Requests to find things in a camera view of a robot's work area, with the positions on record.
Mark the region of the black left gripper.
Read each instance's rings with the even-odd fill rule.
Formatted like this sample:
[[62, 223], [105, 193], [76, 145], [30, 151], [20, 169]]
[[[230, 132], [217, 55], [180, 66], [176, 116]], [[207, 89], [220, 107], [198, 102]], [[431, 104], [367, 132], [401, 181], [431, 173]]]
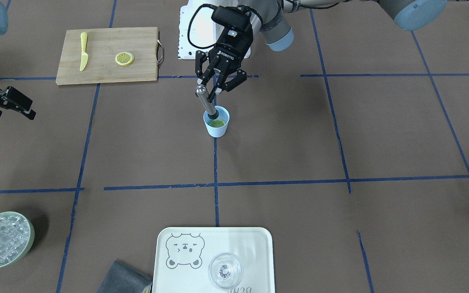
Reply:
[[241, 64], [253, 40], [252, 28], [224, 28], [208, 52], [200, 48], [195, 53], [195, 73], [200, 80], [199, 84], [207, 85], [214, 74], [217, 74], [215, 94], [220, 94], [244, 83], [248, 75], [241, 68]]

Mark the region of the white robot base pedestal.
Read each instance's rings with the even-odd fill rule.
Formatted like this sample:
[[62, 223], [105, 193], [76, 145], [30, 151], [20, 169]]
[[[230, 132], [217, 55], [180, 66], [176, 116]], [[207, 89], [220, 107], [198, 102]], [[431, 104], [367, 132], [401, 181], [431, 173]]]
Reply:
[[192, 60], [195, 59], [196, 48], [189, 43], [187, 36], [190, 36], [193, 44], [205, 47], [216, 43], [224, 27], [215, 23], [212, 19], [212, 8], [202, 8], [193, 19], [191, 28], [190, 21], [194, 13], [203, 4], [211, 4], [214, 6], [237, 6], [238, 0], [188, 0], [186, 5], [180, 8], [179, 22], [179, 42], [178, 42], [178, 59]]

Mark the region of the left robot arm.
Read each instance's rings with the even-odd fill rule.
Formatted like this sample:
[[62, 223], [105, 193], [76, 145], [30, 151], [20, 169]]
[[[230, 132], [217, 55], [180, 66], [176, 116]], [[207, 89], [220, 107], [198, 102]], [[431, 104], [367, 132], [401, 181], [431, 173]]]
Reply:
[[221, 30], [212, 44], [196, 45], [197, 94], [213, 98], [246, 81], [242, 62], [258, 35], [271, 50], [283, 51], [294, 41], [294, 28], [289, 22], [293, 15], [328, 11], [346, 3], [346, 0], [235, 0], [225, 5], [201, 1], [188, 21], [188, 30], [195, 27], [195, 17], [205, 9], [210, 11], [211, 22]]

